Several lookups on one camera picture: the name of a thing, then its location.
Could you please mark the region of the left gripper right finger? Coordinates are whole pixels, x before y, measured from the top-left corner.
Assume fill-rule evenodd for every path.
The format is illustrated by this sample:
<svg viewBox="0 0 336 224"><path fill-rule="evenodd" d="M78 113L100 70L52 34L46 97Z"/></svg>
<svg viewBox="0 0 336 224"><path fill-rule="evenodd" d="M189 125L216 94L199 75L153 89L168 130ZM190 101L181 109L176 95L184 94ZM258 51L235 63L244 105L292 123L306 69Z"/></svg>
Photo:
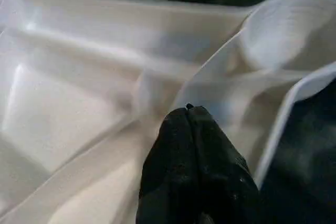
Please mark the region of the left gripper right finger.
<svg viewBox="0 0 336 224"><path fill-rule="evenodd" d="M260 223L260 195L243 156L203 106L187 104L201 210L213 223Z"/></svg>

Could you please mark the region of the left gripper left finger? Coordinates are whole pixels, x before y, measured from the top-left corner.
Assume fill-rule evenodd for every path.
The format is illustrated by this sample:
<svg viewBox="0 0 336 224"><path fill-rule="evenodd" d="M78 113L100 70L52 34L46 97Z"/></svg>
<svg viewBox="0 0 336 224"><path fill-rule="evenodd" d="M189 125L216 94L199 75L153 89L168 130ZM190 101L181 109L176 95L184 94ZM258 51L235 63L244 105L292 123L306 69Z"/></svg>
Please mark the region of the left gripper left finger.
<svg viewBox="0 0 336 224"><path fill-rule="evenodd" d="M195 145L187 109L179 108L163 120L144 161L136 223L194 223L197 197Z"/></svg>

